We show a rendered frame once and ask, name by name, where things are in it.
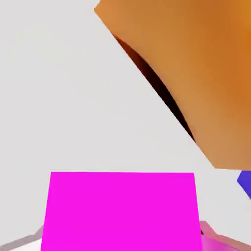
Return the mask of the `large orange box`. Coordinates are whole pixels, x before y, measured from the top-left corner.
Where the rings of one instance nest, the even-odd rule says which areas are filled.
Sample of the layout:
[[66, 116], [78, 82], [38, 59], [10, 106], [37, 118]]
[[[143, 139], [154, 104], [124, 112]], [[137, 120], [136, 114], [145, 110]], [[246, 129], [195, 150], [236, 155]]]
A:
[[251, 0], [100, 0], [153, 68], [215, 168], [251, 171]]

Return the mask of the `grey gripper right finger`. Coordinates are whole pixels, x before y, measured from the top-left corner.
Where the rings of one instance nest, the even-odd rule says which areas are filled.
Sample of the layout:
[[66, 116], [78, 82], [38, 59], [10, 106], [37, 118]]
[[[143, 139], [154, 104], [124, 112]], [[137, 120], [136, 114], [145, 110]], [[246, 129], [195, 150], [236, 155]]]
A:
[[200, 227], [202, 251], [251, 251], [250, 245], [218, 235], [206, 221], [200, 221]]

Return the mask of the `small magenta cube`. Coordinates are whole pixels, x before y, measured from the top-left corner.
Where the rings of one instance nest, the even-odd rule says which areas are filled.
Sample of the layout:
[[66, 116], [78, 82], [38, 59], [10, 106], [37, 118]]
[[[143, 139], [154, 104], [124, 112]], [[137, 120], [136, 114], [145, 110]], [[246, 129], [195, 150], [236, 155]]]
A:
[[194, 174], [53, 172], [41, 251], [202, 251]]

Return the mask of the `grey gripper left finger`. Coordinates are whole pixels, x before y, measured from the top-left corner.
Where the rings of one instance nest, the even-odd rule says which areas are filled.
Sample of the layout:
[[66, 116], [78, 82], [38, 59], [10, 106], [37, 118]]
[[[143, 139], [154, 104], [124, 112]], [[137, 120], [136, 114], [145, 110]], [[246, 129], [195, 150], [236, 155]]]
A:
[[43, 235], [43, 227], [41, 226], [34, 234], [32, 235], [28, 235], [25, 236], [21, 239], [18, 240], [14, 240], [10, 243], [4, 244], [2, 246], [0, 246], [0, 251], [11, 251], [13, 249], [19, 248], [21, 246], [24, 246], [26, 244], [35, 242], [37, 240], [42, 239], [42, 235]]

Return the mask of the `small blue cube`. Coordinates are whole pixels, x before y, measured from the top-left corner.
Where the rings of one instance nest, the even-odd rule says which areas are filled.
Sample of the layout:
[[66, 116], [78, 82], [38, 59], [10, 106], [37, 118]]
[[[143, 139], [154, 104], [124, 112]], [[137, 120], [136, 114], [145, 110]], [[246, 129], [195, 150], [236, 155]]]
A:
[[237, 182], [251, 199], [251, 171], [241, 171]]

